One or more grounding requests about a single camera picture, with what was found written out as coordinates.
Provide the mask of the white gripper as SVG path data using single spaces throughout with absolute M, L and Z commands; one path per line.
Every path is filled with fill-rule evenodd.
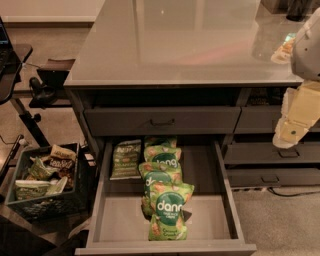
M 320 119 L 320 82 L 305 80 L 297 89 L 288 88 L 283 103 L 284 119 L 275 128 L 272 143 L 289 149 Z

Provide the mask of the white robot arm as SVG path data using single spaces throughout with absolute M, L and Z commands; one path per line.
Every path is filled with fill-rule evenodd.
M 286 90 L 273 137 L 274 146 L 288 149 L 297 145 L 320 119 L 320 8 L 271 60 L 290 63 L 292 73 L 303 79 L 297 89 Z

